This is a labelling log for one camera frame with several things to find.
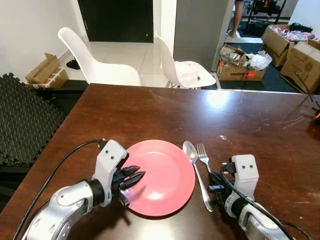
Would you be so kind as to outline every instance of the doorway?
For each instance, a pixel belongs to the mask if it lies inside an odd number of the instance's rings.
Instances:
[[[78,0],[91,42],[153,43],[153,0]]]

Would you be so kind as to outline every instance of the wooden table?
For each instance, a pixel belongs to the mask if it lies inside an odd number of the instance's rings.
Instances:
[[[259,170],[255,199],[280,220],[319,239],[320,128],[305,95],[166,89],[91,84],[63,122],[0,216],[0,239],[11,239],[27,207],[63,155],[91,139],[114,139],[125,148],[148,139],[179,147],[203,143],[218,171],[233,155],[253,154]],[[57,171],[38,204],[61,187],[94,172],[95,144],[73,154]],[[197,163],[206,185],[207,169]],[[289,229],[297,239],[304,239]],[[237,221],[216,206],[210,213],[198,181],[189,202],[164,219],[145,219],[117,201],[96,207],[72,229],[70,240],[246,239]]]

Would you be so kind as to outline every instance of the white plastic chair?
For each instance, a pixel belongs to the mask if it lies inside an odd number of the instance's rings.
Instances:
[[[193,89],[211,86],[216,83],[216,79],[199,63],[194,61],[175,62],[167,44],[158,36],[156,32],[154,34],[158,38],[160,44],[161,64],[163,67],[163,71],[165,76],[169,80],[166,87],[169,87],[170,83],[172,83],[183,88]],[[197,77],[195,77],[191,81],[188,81],[187,84],[181,82],[181,79],[179,79],[179,76],[182,76],[184,74],[183,72],[179,72],[183,71],[183,68],[177,67],[181,64],[186,64],[192,66],[193,68],[196,68]]]
[[[70,28],[61,28],[58,37],[73,54],[88,84],[142,85],[139,74],[133,67],[97,61],[85,43]]]

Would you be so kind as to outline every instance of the spoon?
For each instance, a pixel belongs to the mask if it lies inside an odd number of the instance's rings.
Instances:
[[[192,165],[194,167],[195,173],[196,173],[196,175],[198,177],[198,180],[199,180],[199,183],[200,183],[200,188],[201,188],[201,193],[202,193],[202,198],[203,198],[203,201],[204,201],[204,205],[205,205],[206,209],[209,212],[213,212],[214,208],[211,206],[210,197],[208,195],[208,192],[206,190],[204,182],[201,179],[199,170],[198,170],[197,165],[196,165],[196,162],[199,159],[197,150],[196,150],[195,146],[193,146],[193,144],[191,142],[189,142],[189,141],[185,141],[183,143],[182,150],[189,157],[190,162],[192,163]]]

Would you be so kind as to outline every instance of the silver fork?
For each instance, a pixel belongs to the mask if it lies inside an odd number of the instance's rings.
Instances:
[[[206,153],[205,146],[202,143],[197,144],[196,151],[198,152],[198,156],[199,156],[200,161],[206,165],[206,168],[208,169],[209,173],[211,173],[211,169],[209,167],[209,158]]]

